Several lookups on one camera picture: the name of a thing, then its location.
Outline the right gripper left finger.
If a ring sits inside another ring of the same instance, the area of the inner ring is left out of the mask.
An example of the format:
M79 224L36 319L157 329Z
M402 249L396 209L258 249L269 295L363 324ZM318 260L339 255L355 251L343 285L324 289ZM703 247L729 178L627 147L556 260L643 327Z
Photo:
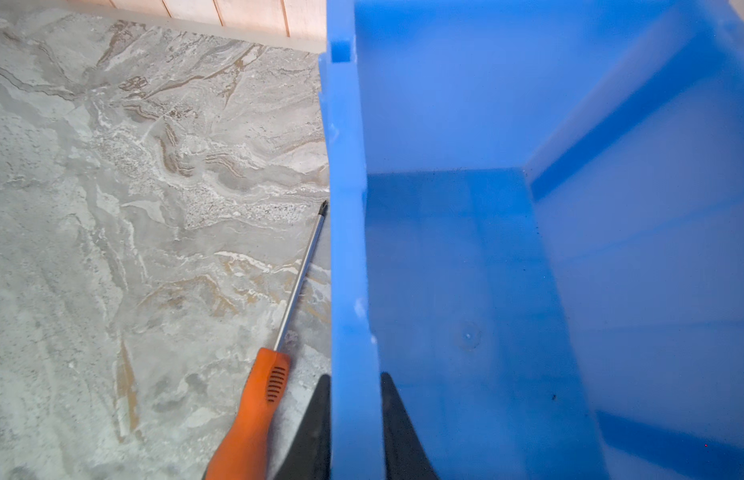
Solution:
M275 480L328 480L331 476L331 376L320 377Z

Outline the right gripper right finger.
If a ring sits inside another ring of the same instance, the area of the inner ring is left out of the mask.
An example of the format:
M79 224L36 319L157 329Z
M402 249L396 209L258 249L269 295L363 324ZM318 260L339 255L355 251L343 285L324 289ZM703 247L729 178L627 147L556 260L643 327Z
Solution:
M381 393L386 478L438 480L393 378L387 372L381 374Z

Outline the orange handled screwdriver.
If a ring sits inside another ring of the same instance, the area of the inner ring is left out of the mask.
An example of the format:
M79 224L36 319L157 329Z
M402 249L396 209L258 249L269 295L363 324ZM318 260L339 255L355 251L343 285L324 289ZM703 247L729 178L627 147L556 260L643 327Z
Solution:
M285 338L328 210L329 202L325 200L319 207L276 341L271 348L262 348L258 351L243 388L235 420L206 468L204 474L206 479L266 477L269 432L275 412L284 396L291 368L291 358L283 351Z

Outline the blue plastic bin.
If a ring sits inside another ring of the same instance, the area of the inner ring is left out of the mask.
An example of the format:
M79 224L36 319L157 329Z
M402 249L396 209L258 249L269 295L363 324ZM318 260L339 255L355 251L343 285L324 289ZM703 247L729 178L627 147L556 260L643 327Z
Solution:
M727 1L331 1L332 467L744 479Z

